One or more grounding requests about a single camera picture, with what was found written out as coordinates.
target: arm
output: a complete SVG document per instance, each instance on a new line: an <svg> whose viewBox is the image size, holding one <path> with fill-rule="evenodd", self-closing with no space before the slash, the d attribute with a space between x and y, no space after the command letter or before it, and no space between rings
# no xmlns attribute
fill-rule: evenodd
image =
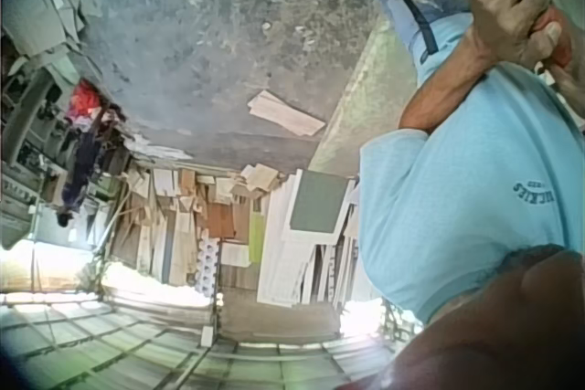
<svg viewBox="0 0 585 390"><path fill-rule="evenodd" d="M495 59L477 39L473 28L459 46L410 100L400 118L399 129L434 132L465 100Z"/></svg>
<svg viewBox="0 0 585 390"><path fill-rule="evenodd" d="M558 43L558 23L535 33L531 30L550 0L471 0L471 5L473 26L416 93L402 115L400 128L433 132L497 62L533 69L550 57Z"/></svg>
<svg viewBox="0 0 585 390"><path fill-rule="evenodd" d="M569 18L566 18L563 26L567 26L571 34L573 59L566 68L550 62L545 64L568 105L581 118L585 118L585 31L574 25Z"/></svg>

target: hand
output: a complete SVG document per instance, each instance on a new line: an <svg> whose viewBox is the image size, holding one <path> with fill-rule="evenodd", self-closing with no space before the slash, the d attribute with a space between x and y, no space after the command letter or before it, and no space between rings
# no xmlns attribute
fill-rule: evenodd
<svg viewBox="0 0 585 390"><path fill-rule="evenodd" d="M487 47L494 62L510 61L533 69L549 58L562 32L559 23L532 33L532 26L551 0L471 0L476 46Z"/></svg>

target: plywood sheet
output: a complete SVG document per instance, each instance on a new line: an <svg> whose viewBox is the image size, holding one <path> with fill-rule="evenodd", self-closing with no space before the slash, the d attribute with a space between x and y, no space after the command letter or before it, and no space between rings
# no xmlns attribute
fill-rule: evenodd
<svg viewBox="0 0 585 390"><path fill-rule="evenodd" d="M264 90L248 105L250 114L281 125L298 136L313 136L325 126L313 116L289 107Z"/></svg>

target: man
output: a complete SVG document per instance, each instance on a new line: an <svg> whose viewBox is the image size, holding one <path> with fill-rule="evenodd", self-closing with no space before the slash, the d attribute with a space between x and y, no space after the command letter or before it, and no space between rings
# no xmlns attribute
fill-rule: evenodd
<svg viewBox="0 0 585 390"><path fill-rule="evenodd" d="M80 136L75 150L74 162L68 169L67 181L61 192L63 206L57 210L57 222L61 227L69 225L69 221L73 218L73 212L79 212L83 204L90 178L100 155L103 138L108 138L114 125L112 121L106 134L102 137L99 136L101 121L109 108L109 103L102 104L100 113L91 124L90 129Z"/></svg>
<svg viewBox="0 0 585 390"><path fill-rule="evenodd" d="M384 296L430 326L371 388L583 388L583 137L532 73L543 61L585 118L583 31L533 33L551 0L451 16L380 1L421 86L361 151L360 251ZM565 68L549 59L561 31Z"/></svg>

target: red cloth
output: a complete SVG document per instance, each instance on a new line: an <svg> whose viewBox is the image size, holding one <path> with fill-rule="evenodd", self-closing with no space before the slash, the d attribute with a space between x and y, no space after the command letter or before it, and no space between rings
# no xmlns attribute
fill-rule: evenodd
<svg viewBox="0 0 585 390"><path fill-rule="evenodd" d="M100 107L100 97L96 89L87 80L82 79L80 83L73 90L71 101L69 102L69 109L66 116L72 121L79 117L91 116L93 109Z"/></svg>

